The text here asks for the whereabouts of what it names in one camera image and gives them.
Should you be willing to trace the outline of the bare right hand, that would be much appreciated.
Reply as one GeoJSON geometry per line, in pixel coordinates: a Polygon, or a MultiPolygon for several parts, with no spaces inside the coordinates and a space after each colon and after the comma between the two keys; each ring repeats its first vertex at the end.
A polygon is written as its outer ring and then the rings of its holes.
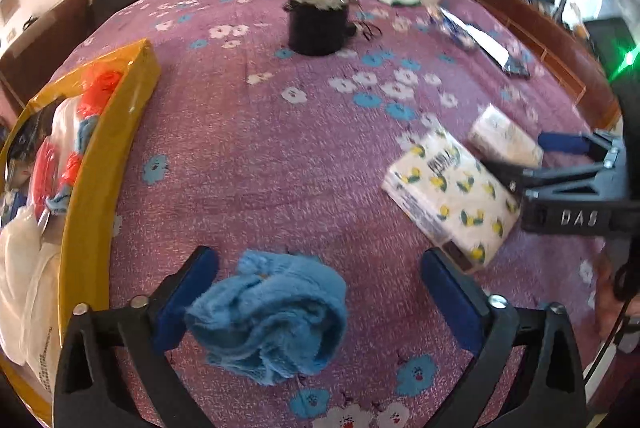
{"type": "Polygon", "coordinates": [[[596,288],[594,289],[596,291],[594,294],[596,327],[600,338],[605,339],[611,332],[623,303],[614,296],[613,270],[605,251],[600,252],[594,271],[596,271],[596,288]]]}

